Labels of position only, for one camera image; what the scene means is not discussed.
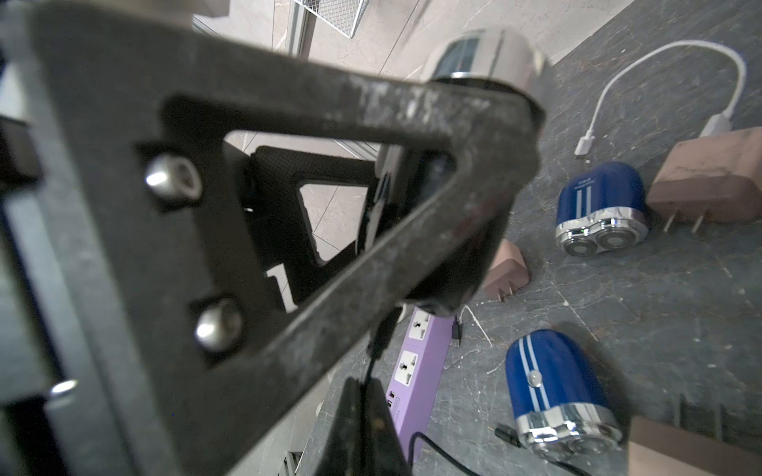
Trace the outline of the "pink USB charger front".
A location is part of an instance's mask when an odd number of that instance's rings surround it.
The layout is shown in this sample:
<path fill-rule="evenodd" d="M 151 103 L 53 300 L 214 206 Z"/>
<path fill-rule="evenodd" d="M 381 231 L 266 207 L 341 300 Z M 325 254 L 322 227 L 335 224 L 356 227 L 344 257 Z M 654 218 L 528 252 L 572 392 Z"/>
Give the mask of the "pink USB charger front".
<path fill-rule="evenodd" d="M 761 129 L 683 141 L 664 160 L 646 204 L 669 228 L 686 222 L 750 222 L 761 217 Z"/>

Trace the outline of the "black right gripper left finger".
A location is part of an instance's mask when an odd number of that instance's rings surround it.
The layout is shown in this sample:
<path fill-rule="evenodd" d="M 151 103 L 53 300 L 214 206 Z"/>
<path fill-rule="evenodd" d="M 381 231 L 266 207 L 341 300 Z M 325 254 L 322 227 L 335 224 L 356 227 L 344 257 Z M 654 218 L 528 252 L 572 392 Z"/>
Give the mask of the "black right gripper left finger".
<path fill-rule="evenodd" d="M 348 378 L 343 385 L 316 475 L 359 475 L 363 464 L 363 403 L 361 382 Z"/>

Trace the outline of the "pink usb charger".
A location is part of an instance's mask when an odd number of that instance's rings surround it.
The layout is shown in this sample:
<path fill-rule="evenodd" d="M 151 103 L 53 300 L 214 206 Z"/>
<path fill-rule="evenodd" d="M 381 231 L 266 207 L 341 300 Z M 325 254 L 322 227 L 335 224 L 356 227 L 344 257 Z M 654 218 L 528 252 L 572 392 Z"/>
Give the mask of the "pink usb charger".
<path fill-rule="evenodd" d="M 669 228 L 686 222 L 750 222 L 761 217 L 761 129 L 683 141 L 664 160 L 646 204 Z"/>
<path fill-rule="evenodd" d="M 530 273 L 521 250 L 503 238 L 480 289 L 490 297 L 505 301 L 530 283 Z"/>

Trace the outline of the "purple power strip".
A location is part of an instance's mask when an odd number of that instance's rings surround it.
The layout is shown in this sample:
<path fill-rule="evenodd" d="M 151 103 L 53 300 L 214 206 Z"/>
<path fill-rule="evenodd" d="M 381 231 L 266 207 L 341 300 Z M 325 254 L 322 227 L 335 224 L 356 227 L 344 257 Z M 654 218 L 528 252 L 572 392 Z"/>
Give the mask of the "purple power strip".
<path fill-rule="evenodd" d="M 415 309 L 404 334 L 386 401 L 405 458 L 418 458 L 423 447 L 418 441 L 410 450 L 410 441 L 416 432 L 427 431 L 452 342 L 453 324 L 453 317 L 436 317 Z"/>

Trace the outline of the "blue shaver on table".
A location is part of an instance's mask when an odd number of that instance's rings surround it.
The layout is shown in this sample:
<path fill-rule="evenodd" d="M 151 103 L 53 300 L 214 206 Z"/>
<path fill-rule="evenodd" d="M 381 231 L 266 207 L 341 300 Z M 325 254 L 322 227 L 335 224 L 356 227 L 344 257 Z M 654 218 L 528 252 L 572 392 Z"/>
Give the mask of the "blue shaver on table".
<path fill-rule="evenodd" d="M 530 332 L 506 352 L 518 440 L 537 456 L 566 462 L 618 448 L 623 432 L 583 349 L 553 330 Z"/>

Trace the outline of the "blue shaver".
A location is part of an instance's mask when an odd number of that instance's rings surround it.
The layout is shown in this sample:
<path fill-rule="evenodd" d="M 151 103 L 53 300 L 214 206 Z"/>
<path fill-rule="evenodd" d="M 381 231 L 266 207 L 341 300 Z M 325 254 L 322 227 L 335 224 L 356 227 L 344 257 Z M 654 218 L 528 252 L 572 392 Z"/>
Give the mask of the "blue shaver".
<path fill-rule="evenodd" d="M 559 195 L 555 238 L 587 258 L 632 247 L 648 235 L 644 184 L 635 168 L 608 162 L 570 180 Z"/>
<path fill-rule="evenodd" d="M 618 448 L 623 432 L 583 349 L 553 330 L 530 332 L 506 352 L 518 440 L 537 456 L 566 462 Z"/>

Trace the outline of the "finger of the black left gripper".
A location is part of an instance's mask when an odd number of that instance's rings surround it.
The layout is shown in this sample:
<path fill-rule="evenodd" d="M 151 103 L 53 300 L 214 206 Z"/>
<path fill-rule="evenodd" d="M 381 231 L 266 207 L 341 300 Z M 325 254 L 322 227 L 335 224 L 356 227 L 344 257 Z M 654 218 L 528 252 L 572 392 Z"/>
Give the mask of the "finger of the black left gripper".
<path fill-rule="evenodd" d="M 375 190 L 373 162 L 269 146 L 240 158 L 240 203 L 263 266 L 282 265 L 295 303 L 305 303 L 356 257 L 351 242 L 333 259 L 319 257 L 301 188 L 307 184 Z"/>
<path fill-rule="evenodd" d="M 240 203 L 240 158 L 269 146 L 373 162 L 352 82 L 382 79 L 85 2 L 23 6 L 38 172 L 23 268 L 38 315 L 77 330 L 91 371 L 60 430 L 69 464 L 222 475 L 381 317 L 333 285 L 295 303 Z M 368 188 L 301 188 L 319 257 L 357 242 Z"/>

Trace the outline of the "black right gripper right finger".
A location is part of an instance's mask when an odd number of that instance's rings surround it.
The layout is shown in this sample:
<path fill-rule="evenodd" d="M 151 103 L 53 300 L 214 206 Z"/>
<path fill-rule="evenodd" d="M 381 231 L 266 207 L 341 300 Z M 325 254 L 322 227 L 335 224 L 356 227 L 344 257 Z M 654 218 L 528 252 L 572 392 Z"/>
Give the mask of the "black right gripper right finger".
<path fill-rule="evenodd" d="M 364 386 L 364 474 L 412 474 L 389 412 L 386 394 L 375 378 Z"/>

